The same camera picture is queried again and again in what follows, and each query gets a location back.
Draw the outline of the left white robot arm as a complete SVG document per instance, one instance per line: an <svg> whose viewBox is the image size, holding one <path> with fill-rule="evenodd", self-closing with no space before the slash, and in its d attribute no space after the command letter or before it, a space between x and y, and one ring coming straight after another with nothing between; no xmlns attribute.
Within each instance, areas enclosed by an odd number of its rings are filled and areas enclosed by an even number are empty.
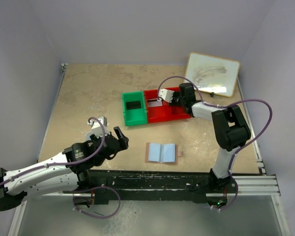
<svg viewBox="0 0 295 236"><path fill-rule="evenodd" d="M34 196L88 187L89 169L128 149L129 139L119 127L114 131L115 135L91 134L85 142L74 143L54 157L26 168L0 168L0 211L13 209Z"/></svg>

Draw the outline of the pink leather card holder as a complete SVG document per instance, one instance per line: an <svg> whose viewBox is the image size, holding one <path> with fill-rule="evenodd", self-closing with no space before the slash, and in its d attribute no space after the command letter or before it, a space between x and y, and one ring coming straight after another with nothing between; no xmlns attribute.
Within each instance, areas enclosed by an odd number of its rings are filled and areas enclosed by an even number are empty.
<svg viewBox="0 0 295 236"><path fill-rule="evenodd" d="M147 143L145 162L176 165L183 151L176 144Z"/></svg>

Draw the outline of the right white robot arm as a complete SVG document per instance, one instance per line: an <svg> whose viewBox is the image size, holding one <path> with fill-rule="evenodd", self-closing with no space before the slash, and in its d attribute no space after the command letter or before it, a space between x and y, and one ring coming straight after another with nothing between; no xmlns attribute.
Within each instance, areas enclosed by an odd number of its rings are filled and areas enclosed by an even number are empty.
<svg viewBox="0 0 295 236"><path fill-rule="evenodd" d="M251 138L251 131L240 107L233 105L219 108L198 100L191 83L180 84L179 91L173 92L169 105L180 106L186 114L212 122L219 152L210 169L206 187L215 190L229 184L236 152Z"/></svg>

